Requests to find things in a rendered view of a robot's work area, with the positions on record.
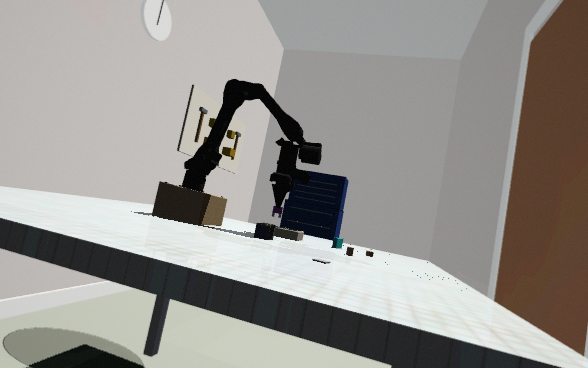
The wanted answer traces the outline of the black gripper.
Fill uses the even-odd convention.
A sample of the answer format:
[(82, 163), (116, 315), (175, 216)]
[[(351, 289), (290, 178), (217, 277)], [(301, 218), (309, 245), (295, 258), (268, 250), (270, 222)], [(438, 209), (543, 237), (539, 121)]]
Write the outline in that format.
[(270, 176), (270, 181), (276, 182), (275, 184), (272, 184), (276, 208), (281, 207), (286, 193), (294, 189), (295, 184), (293, 179), (289, 176), (292, 166), (296, 167), (296, 161), (279, 158), (279, 160), (277, 160), (277, 170)]

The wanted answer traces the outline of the small teal block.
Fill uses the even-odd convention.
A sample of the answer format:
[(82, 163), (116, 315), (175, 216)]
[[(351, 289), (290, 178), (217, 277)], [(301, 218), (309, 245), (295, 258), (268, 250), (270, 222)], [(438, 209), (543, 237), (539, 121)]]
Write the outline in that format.
[(332, 248), (342, 248), (343, 239), (342, 238), (334, 238)]

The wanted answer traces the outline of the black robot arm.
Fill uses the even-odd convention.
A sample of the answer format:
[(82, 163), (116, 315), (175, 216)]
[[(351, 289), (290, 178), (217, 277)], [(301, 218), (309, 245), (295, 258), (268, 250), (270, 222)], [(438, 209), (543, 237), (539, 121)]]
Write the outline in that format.
[[(186, 170), (182, 186), (180, 187), (203, 191), (206, 175), (219, 166), (222, 154), (219, 147), (229, 127), (232, 117), (245, 100), (260, 99), (267, 109), (278, 121), (283, 133), (290, 141), (282, 137), (276, 141), (281, 146), (279, 158), (290, 160), (301, 159), (302, 163), (319, 165), (321, 161), (321, 143), (306, 142), (303, 138), (303, 130), (299, 123), (285, 113), (265, 87), (259, 83), (229, 80), (223, 92), (223, 104), (206, 142), (199, 147), (194, 157), (184, 162)], [(296, 142), (299, 145), (293, 144)], [(298, 153), (299, 150), (299, 153)], [(289, 176), (307, 185), (311, 176), (308, 172), (301, 171), (296, 167), (291, 168)], [(204, 191), (203, 191), (204, 192)], [(205, 193), (205, 192), (204, 192)]]

